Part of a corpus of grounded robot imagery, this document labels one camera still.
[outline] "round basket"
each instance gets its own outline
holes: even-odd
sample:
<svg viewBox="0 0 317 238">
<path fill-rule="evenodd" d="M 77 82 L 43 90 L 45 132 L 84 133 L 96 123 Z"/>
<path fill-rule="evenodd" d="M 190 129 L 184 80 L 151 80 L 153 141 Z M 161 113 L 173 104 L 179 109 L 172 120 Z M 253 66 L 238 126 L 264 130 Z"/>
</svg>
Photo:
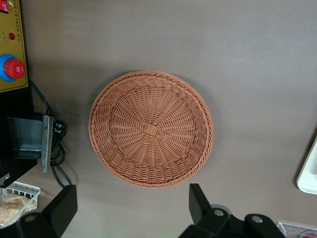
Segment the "round basket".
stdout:
<svg viewBox="0 0 317 238">
<path fill-rule="evenodd" d="M 199 93 L 164 72 L 136 71 L 110 83 L 89 119 L 92 146 L 119 178 L 143 187 L 169 187 L 206 162 L 213 124 Z"/>
</svg>

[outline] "black cable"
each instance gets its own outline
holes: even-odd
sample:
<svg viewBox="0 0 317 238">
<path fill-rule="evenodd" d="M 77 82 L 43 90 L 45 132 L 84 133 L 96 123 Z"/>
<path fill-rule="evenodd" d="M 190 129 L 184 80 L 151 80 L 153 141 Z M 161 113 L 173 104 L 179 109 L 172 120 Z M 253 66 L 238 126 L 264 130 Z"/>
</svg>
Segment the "black cable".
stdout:
<svg viewBox="0 0 317 238">
<path fill-rule="evenodd" d="M 35 85 L 35 83 L 32 81 L 31 78 L 29 78 L 29 81 L 30 81 L 30 84 L 32 85 L 32 87 L 34 88 L 35 92 L 40 96 L 40 98 L 42 99 L 43 103 L 47 107 L 46 111 L 50 112 L 50 116 L 55 121 L 55 116 L 54 116 L 54 113 L 53 113 L 53 110 L 52 110 L 50 104 L 48 103 L 48 101 L 46 101 L 45 97 L 43 96 L 43 94 L 41 93 L 41 91 L 38 89 L 38 87 Z"/>
<path fill-rule="evenodd" d="M 59 186 L 61 186 L 62 188 L 65 187 L 65 185 L 63 185 L 63 183 L 60 181 L 59 177 L 57 176 L 56 170 L 55 168 L 57 168 L 57 170 L 60 172 L 60 174 L 66 179 L 66 181 L 72 185 L 69 177 L 65 174 L 65 172 L 60 168 L 60 165 L 62 163 L 64 163 L 65 159 L 66 159 L 66 153 L 65 150 L 63 148 L 63 146 L 61 145 L 61 141 L 63 139 L 63 137 L 66 135 L 66 124 L 62 121 L 56 121 L 53 110 L 50 106 L 50 104 L 48 103 L 48 101 L 45 99 L 45 97 L 43 96 L 43 94 L 41 93 L 41 91 L 38 89 L 38 87 L 35 85 L 35 83 L 29 78 L 29 82 L 32 85 L 32 87 L 34 88 L 34 90 L 36 91 L 36 93 L 40 96 L 40 98 L 42 99 L 43 103 L 45 104 L 46 108 L 46 115 L 48 115 L 48 113 L 50 113 L 50 116 L 53 118 L 53 125 L 59 125 L 58 126 L 58 130 L 54 131 L 53 129 L 53 138 L 52 138 L 52 151 L 56 148 L 59 147 L 59 153 L 57 156 L 52 157 L 51 156 L 51 168 L 52 168 L 52 173 L 57 181 L 57 183 L 59 184 Z"/>
<path fill-rule="evenodd" d="M 65 158 L 66 158 L 66 153 L 65 153 L 64 148 L 62 147 L 61 144 L 58 144 L 58 146 L 59 146 L 59 154 L 55 157 L 51 157 L 51 166 L 52 167 L 60 166 L 62 163 L 64 163 Z M 58 160 L 61 156 L 62 156 L 61 161 L 57 163 L 56 160 Z"/>
</svg>

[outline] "power cord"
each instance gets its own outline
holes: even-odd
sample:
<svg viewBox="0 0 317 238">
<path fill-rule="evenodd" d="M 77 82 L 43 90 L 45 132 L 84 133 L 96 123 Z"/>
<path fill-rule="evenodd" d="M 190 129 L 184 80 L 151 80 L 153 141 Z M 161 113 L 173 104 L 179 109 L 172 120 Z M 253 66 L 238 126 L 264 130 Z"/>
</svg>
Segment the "power cord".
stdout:
<svg viewBox="0 0 317 238">
<path fill-rule="evenodd" d="M 62 120 L 56 120 L 53 110 L 48 103 L 48 101 L 45 99 L 41 91 L 38 89 L 38 87 L 35 85 L 33 80 L 29 78 L 29 82 L 36 91 L 36 93 L 40 96 L 41 100 L 46 106 L 46 115 L 51 116 L 53 118 L 53 134 L 52 134 L 52 154 L 57 154 L 56 156 L 51 156 L 51 169 L 52 173 L 54 175 L 54 178 L 56 179 L 59 186 L 62 188 L 65 187 L 65 185 L 60 181 L 59 177 L 57 176 L 55 168 L 60 172 L 60 174 L 66 179 L 68 184 L 72 185 L 69 177 L 65 174 L 65 172 L 61 169 L 60 165 L 64 163 L 66 159 L 66 153 L 61 145 L 61 141 L 63 140 L 64 136 L 67 133 L 67 126 Z"/>
</svg>

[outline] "screw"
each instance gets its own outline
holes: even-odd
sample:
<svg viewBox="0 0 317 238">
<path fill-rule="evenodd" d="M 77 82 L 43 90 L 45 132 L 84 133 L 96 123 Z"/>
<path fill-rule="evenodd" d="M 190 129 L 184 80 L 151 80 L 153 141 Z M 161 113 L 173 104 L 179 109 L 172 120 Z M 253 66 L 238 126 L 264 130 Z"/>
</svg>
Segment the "screw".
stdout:
<svg viewBox="0 0 317 238">
<path fill-rule="evenodd" d="M 31 221 L 33 221 L 35 218 L 36 218 L 35 215 L 28 216 L 28 217 L 25 218 L 25 222 L 31 222 Z"/>
<path fill-rule="evenodd" d="M 215 214 L 216 216 L 222 217 L 222 216 L 223 216 L 223 211 L 217 209 L 217 210 L 214 210 L 214 214 Z"/>
<path fill-rule="evenodd" d="M 259 216 L 253 216 L 252 217 L 252 221 L 256 222 L 256 223 L 263 223 L 263 220 L 261 217 Z"/>
</svg>

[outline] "plastic container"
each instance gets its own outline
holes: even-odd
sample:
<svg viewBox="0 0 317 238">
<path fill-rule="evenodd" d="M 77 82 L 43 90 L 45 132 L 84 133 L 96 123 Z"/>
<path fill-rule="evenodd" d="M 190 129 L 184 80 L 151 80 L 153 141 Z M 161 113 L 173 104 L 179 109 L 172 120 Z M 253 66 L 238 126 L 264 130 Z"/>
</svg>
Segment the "plastic container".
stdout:
<svg viewBox="0 0 317 238">
<path fill-rule="evenodd" d="M 279 222 L 277 227 L 286 238 L 317 238 L 317 229 Z"/>
<path fill-rule="evenodd" d="M 30 199 L 2 228 L 7 227 L 14 223 L 17 218 L 19 218 L 23 211 L 34 201 L 35 208 L 38 206 L 38 196 L 41 193 L 41 189 L 36 186 L 28 185 L 22 182 L 15 181 L 13 184 L 8 186 L 7 188 L 2 189 L 3 195 L 7 193 L 18 194 L 21 196 L 25 196 Z"/>
</svg>

